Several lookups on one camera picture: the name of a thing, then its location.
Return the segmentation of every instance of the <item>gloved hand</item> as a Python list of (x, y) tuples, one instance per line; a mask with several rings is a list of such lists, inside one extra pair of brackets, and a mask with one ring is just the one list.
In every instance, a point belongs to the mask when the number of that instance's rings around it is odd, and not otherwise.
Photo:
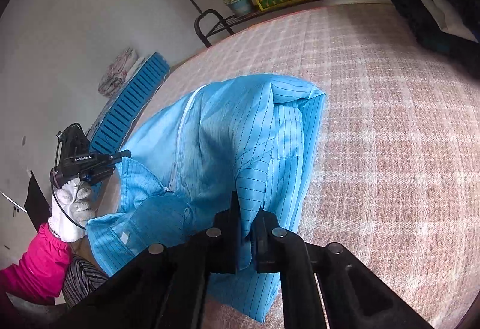
[[(95, 217), (95, 211), (90, 206), (89, 198), (92, 188), (79, 178), (70, 180), (61, 189), (55, 192), (58, 203), (63, 210), (79, 225), (85, 226), (89, 219)], [(52, 195), (52, 216), (49, 218), (50, 230), (63, 242), (72, 243), (85, 235), (85, 230), (73, 224), (63, 214)]]

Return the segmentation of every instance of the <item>potted plant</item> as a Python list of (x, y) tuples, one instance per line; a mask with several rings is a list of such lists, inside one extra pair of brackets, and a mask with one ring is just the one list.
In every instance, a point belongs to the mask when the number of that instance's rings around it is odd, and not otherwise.
[(250, 13), (254, 8), (251, 0), (223, 0), (223, 2), (238, 17)]

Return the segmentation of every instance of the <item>flower pot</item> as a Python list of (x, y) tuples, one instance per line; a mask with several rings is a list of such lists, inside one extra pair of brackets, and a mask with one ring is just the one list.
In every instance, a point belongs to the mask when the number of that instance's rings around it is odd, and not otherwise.
[(232, 10), (235, 16), (240, 17), (250, 13), (253, 10), (254, 5), (251, 0), (238, 0), (235, 3), (228, 4), (228, 7)]

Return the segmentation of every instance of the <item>mattress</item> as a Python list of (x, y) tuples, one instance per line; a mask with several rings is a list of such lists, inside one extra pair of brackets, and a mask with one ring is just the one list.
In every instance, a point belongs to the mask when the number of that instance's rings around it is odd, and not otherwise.
[[(344, 244), (431, 325), (454, 328), (480, 290), (478, 84), (417, 45), (392, 5), (325, 7), (190, 59), (135, 127), (201, 85), (249, 73), (296, 76), (327, 94), (299, 235)], [(110, 209), (118, 194), (113, 178)], [(203, 327), (281, 328), (281, 295), (263, 326), (209, 300)]]

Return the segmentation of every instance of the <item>pink sleeve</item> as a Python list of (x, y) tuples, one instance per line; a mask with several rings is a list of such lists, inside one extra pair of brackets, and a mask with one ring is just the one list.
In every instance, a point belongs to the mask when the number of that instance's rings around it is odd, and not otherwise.
[(18, 265), (0, 271), (5, 292), (36, 304), (54, 304), (71, 261), (67, 243), (55, 237), (44, 223)]

